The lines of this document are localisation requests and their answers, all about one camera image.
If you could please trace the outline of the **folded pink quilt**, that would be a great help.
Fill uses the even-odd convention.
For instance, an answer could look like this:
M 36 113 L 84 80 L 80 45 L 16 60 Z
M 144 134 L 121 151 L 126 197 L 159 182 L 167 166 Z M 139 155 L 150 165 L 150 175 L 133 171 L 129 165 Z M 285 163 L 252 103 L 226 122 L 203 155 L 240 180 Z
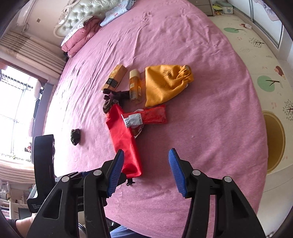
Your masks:
M 85 24 L 84 28 L 79 29 L 74 35 L 61 47 L 68 58 L 72 58 L 76 53 L 98 32 L 101 19 L 93 18 Z

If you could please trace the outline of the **window with metal bars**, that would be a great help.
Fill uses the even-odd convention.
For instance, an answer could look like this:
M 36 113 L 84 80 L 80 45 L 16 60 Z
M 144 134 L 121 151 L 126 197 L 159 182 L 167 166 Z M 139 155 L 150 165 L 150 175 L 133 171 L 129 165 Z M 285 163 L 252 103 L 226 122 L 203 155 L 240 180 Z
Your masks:
M 11 66 L 1 70 L 1 158 L 31 161 L 41 82 Z

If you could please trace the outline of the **small green storage box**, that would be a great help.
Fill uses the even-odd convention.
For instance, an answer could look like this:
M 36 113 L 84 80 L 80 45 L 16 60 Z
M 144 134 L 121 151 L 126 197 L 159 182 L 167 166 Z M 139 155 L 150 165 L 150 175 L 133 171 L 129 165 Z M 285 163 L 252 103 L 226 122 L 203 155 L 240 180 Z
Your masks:
M 224 14 L 233 14 L 233 6 L 226 1 L 216 1 L 216 4 L 222 8 Z

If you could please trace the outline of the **orange drawstring pouch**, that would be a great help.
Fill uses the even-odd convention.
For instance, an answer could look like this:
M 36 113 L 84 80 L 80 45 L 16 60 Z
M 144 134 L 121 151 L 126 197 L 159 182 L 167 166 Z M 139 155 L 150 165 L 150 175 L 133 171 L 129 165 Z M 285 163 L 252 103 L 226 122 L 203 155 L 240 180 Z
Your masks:
M 194 81 L 191 68 L 187 65 L 153 65 L 146 67 L 146 103 L 154 107 L 180 94 Z

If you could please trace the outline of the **red cloth bag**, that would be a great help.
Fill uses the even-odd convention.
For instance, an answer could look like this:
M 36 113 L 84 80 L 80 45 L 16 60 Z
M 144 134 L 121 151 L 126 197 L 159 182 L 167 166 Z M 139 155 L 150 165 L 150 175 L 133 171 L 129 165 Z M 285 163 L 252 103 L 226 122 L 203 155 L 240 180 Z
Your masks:
M 125 126 L 122 118 L 123 109 L 114 104 L 107 113 L 106 124 L 113 142 L 114 150 L 124 151 L 122 172 L 127 177 L 127 186 L 134 184 L 134 178 L 142 175 L 142 163 L 135 137 L 130 128 Z

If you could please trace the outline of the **green tufted headboard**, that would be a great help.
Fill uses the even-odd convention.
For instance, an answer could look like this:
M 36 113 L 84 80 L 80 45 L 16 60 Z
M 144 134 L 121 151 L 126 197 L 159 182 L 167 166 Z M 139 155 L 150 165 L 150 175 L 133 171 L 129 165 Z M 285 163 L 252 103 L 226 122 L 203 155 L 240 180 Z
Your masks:
M 69 31 L 87 16 L 105 18 L 105 13 L 116 7 L 120 0 L 78 0 L 68 1 L 54 27 L 53 34 L 57 38 L 65 38 Z

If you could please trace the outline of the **pink bed sheet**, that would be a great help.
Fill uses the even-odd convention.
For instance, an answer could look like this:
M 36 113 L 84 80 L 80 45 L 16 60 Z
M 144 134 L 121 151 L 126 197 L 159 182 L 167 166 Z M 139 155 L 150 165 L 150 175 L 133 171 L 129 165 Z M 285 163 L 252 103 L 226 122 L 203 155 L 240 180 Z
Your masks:
M 95 169 L 116 154 L 102 87 L 119 64 L 143 79 L 142 101 L 126 101 L 123 111 L 165 105 L 167 123 L 143 127 L 142 170 L 125 166 L 134 184 L 116 189 L 107 218 L 147 237 L 182 235 L 190 200 L 176 187 L 172 148 L 207 176 L 232 177 L 257 211 L 268 157 L 258 96 L 227 37 L 188 1 L 137 1 L 69 59 L 45 125 L 56 175 Z

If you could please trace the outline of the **beige curtain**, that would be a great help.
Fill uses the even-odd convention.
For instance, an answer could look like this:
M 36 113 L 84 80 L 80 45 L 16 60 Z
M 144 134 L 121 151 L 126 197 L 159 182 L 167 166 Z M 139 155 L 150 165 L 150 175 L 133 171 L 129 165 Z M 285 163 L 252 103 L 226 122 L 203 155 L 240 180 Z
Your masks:
M 56 79 L 66 65 L 63 57 L 50 50 L 43 40 L 13 30 L 2 36 L 1 50 Z

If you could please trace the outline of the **grey bedside table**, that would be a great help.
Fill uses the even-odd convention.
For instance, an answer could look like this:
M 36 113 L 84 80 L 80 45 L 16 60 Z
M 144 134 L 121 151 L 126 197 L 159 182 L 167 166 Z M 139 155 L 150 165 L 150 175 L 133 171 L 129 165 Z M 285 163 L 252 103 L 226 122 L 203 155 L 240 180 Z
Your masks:
M 214 16 L 213 6 L 210 0 L 189 0 L 189 2 L 200 9 L 207 16 Z

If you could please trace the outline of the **red snack wrapper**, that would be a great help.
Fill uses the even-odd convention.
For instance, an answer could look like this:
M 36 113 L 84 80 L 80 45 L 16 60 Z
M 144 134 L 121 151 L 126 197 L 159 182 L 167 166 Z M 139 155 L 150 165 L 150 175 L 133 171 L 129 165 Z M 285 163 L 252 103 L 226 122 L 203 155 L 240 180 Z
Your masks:
M 121 114 L 126 128 L 130 129 L 134 137 L 137 138 L 145 125 L 166 124 L 166 106 L 159 105 L 149 109 L 138 109 L 132 113 Z

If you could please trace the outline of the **gold L'Oreal bottle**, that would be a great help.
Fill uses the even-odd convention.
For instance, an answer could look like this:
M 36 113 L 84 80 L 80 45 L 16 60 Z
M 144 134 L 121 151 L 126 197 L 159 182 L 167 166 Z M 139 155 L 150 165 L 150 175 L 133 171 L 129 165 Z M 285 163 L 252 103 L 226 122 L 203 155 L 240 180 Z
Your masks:
M 129 77 L 130 100 L 139 103 L 142 100 L 140 72 L 137 69 L 133 69 L 130 71 Z

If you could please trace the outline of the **white bookshelf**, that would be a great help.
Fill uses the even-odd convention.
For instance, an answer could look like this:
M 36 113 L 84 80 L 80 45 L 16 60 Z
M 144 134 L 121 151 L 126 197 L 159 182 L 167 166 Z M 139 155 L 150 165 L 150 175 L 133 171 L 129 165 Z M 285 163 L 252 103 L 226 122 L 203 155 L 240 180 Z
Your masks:
M 27 205 L 32 188 L 33 184 L 1 181 L 1 212 L 5 218 L 24 219 L 32 215 Z

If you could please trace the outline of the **gold L'Oreal box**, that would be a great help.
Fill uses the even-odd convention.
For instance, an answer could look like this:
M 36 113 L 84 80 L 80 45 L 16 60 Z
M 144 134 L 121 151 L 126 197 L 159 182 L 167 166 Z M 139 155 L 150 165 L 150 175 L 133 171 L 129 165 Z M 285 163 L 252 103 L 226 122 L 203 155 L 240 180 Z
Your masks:
M 109 74 L 104 86 L 101 88 L 101 91 L 104 89 L 109 89 L 112 91 L 116 91 L 123 77 L 127 73 L 127 68 L 122 64 L 116 65 L 116 67 Z

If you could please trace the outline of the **striped white pillow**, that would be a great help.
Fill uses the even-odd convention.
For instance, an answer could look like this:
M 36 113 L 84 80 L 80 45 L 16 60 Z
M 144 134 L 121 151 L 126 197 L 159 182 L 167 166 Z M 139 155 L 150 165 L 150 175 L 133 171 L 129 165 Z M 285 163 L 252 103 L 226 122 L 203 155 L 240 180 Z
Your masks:
M 79 29 L 84 28 L 87 21 L 91 20 L 93 16 L 86 16 L 83 19 L 79 20 L 73 28 L 70 29 L 68 34 L 65 36 L 61 43 L 61 47 L 74 35 L 75 32 L 77 32 Z

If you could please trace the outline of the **small dark sock ball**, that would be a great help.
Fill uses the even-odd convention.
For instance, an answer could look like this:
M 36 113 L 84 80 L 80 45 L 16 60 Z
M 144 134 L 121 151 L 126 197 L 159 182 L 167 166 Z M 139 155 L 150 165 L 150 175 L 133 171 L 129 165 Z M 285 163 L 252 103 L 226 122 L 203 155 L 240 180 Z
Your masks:
M 78 145 L 80 142 L 81 134 L 80 134 L 80 129 L 72 129 L 71 130 L 71 142 L 74 146 Z

